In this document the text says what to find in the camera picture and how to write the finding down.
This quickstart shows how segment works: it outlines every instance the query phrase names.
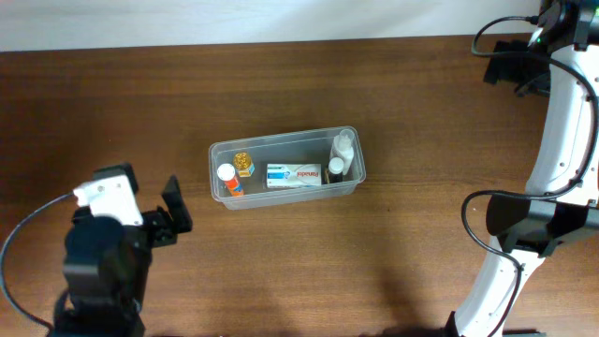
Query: white bottle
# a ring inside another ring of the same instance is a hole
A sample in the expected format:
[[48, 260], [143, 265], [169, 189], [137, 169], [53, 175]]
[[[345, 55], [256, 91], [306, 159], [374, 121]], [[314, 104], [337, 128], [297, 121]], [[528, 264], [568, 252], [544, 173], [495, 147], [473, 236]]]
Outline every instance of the white bottle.
[[350, 129], [342, 130], [339, 136], [333, 139], [333, 147], [330, 149], [330, 159], [340, 157], [343, 160], [343, 175], [347, 174], [354, 160], [354, 132]]

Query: white robotic link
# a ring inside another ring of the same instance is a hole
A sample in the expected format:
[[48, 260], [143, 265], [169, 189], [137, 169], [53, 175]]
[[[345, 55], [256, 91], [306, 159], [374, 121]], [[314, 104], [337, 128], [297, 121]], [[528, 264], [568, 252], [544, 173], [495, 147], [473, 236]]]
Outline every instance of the white robotic link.
[[[543, 28], [533, 39], [537, 39]], [[588, 46], [577, 51], [574, 45], [562, 47], [551, 54], [584, 75], [599, 92], [599, 46]], [[543, 140], [526, 193], [543, 195], [556, 191], [570, 183], [578, 174], [583, 157], [589, 146], [592, 132], [592, 105], [589, 93], [571, 74], [556, 66], [550, 66], [551, 92]], [[597, 152], [593, 152], [592, 165], [582, 177], [583, 183], [557, 201], [572, 205], [596, 207], [599, 199], [597, 189]], [[502, 251], [496, 237], [491, 236], [490, 246]], [[543, 261], [535, 252], [514, 249], [509, 253], [523, 266], [518, 292]], [[455, 313], [455, 325], [459, 336], [488, 336], [500, 322], [515, 287], [515, 268], [511, 261], [487, 253], [481, 272], [466, 301]], [[501, 337], [503, 325], [493, 334]]]
[[93, 216], [109, 216], [125, 226], [142, 226], [143, 218], [126, 175], [83, 183], [73, 190], [79, 207]]

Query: wooden table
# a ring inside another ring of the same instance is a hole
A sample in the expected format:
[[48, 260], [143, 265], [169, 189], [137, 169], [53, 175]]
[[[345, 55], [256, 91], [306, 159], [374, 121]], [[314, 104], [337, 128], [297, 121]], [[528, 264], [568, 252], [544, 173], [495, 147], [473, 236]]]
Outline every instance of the wooden table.
[[[176, 174], [195, 221], [154, 251], [148, 336], [357, 336], [442, 327], [485, 252], [460, 204], [522, 191], [548, 101], [482, 82], [470, 37], [0, 53], [4, 239], [95, 169], [129, 161], [139, 207]], [[208, 148], [228, 139], [352, 125], [367, 179], [347, 197], [229, 211], [211, 196]], [[51, 319], [66, 283], [74, 201], [40, 216], [9, 252], [7, 280]], [[471, 217], [487, 237], [486, 200]], [[507, 321], [550, 336], [599, 335], [599, 239], [560, 249]], [[0, 301], [5, 336], [42, 336]]]

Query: clear plastic container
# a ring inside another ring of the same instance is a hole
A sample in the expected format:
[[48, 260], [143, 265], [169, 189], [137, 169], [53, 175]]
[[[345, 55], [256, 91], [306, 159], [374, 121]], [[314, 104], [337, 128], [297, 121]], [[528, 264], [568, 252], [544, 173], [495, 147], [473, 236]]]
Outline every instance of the clear plastic container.
[[[329, 163], [333, 138], [344, 129], [351, 130], [355, 137], [354, 160], [342, 183], [286, 189], [266, 187], [268, 164], [320, 164], [324, 170]], [[256, 170], [251, 177], [240, 178], [245, 195], [232, 197], [225, 184], [218, 179], [216, 170], [221, 164], [232, 163], [233, 156], [239, 152], [247, 152], [252, 157]], [[354, 192], [356, 185], [366, 179], [358, 132], [351, 126], [218, 142], [210, 147], [208, 156], [212, 197], [230, 210], [344, 196]]]

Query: white wall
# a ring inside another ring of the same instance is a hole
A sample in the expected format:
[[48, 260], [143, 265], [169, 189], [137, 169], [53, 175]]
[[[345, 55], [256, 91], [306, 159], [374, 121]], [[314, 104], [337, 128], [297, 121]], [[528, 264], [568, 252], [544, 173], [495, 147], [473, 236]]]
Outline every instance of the white wall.
[[[0, 0], [0, 51], [475, 33], [539, 0]], [[494, 32], [529, 32], [507, 23]]]

